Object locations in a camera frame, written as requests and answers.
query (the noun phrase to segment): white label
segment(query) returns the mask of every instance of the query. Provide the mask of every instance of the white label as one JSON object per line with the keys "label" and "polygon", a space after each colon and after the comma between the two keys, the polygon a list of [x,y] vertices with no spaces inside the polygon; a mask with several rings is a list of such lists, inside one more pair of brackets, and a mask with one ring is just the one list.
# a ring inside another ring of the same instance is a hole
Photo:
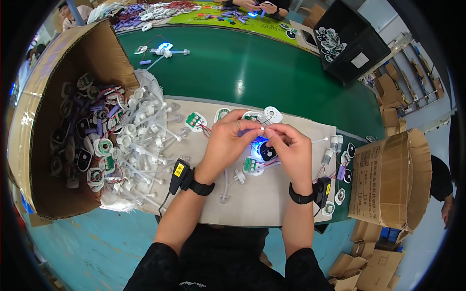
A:
{"label": "white label", "polygon": [[359,53],[356,58],[354,58],[351,63],[356,66],[356,68],[360,69],[365,63],[367,63],[369,59],[366,57],[365,54]]}

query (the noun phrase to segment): black cable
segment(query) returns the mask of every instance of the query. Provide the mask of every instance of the black cable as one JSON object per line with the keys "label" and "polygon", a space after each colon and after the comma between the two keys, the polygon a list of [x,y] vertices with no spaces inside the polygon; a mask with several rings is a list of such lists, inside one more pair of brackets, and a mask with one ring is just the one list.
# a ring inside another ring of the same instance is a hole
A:
{"label": "black cable", "polygon": [[160,210],[162,209],[162,207],[165,205],[165,202],[167,202],[167,199],[168,199],[168,196],[170,195],[170,193],[167,193],[167,196],[165,196],[165,200],[164,202],[162,203],[162,205],[160,205],[160,207],[158,208],[158,213],[160,214],[160,218],[162,218],[162,212],[160,212]]}

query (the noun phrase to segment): person's right hand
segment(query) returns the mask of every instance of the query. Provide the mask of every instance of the person's right hand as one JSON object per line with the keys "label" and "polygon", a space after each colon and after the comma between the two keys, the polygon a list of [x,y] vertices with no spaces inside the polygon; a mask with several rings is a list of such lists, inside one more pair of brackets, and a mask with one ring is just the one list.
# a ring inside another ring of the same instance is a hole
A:
{"label": "person's right hand", "polygon": [[289,124],[274,123],[265,127],[281,164],[293,183],[293,190],[300,195],[312,194],[312,141]]}
{"label": "person's right hand", "polygon": [[260,10],[259,6],[255,6],[256,2],[253,0],[233,0],[233,4],[243,7],[251,12]]}

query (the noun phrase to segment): yellow label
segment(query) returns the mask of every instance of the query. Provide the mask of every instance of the yellow label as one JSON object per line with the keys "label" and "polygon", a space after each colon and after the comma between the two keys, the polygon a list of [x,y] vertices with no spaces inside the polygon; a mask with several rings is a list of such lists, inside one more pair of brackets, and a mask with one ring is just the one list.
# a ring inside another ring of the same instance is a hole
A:
{"label": "yellow label", "polygon": [[181,172],[183,172],[184,168],[185,168],[184,165],[178,164],[178,166],[176,167],[176,170],[174,172],[175,176],[179,177],[181,175]]}

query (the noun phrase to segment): smartphone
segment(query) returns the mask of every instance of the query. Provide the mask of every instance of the smartphone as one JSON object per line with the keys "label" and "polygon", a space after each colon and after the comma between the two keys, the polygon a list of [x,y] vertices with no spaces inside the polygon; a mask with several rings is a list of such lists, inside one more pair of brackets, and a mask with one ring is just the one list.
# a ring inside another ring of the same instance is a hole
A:
{"label": "smartphone", "polygon": [[309,44],[312,47],[317,48],[317,44],[315,43],[314,38],[312,37],[311,33],[301,30],[301,34],[304,36],[304,40],[307,44]]}

